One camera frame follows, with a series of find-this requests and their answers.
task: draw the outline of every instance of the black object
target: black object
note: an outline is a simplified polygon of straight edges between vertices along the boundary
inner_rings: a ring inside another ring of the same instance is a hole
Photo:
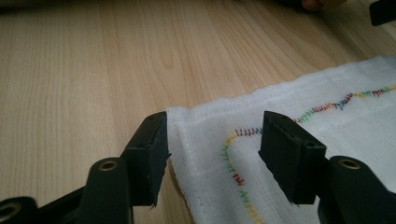
[[[327,160],[326,147],[292,119],[264,112],[262,160],[291,203],[320,198],[321,223],[396,223],[396,196],[369,167],[344,156]]]
[[[147,117],[120,158],[98,161],[87,184],[41,208],[29,197],[0,202],[0,223],[133,223],[133,206],[156,205],[167,144],[166,112]]]
[[[373,26],[396,20],[396,0],[380,0],[370,5]]]

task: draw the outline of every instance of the white towel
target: white towel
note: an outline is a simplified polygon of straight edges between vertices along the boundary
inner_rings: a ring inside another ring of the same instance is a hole
[[[264,110],[284,114],[327,146],[365,162],[396,190],[396,56],[348,63],[168,113],[172,163],[196,223],[319,223],[290,204],[258,151]]]

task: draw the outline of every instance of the wooden table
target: wooden table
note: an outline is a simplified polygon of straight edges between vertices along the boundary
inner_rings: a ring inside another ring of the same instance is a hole
[[[271,0],[62,1],[0,12],[0,201],[49,203],[118,157],[148,115],[396,52],[369,0],[304,13]],[[168,163],[135,223],[191,223]]]

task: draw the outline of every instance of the wooden surface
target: wooden surface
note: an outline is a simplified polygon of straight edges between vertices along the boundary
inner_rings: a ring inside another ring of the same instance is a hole
[[[118,157],[146,116],[396,52],[369,1],[310,14],[271,0],[63,1],[0,11],[0,201],[49,203]],[[191,223],[166,169],[135,223]]]

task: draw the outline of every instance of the wood grain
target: wood grain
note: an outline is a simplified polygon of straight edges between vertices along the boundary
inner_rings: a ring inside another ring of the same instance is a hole
[[[271,0],[62,1],[0,11],[0,201],[39,205],[119,156],[144,117],[396,52],[370,1],[305,13]],[[135,223],[192,223],[170,164]]]

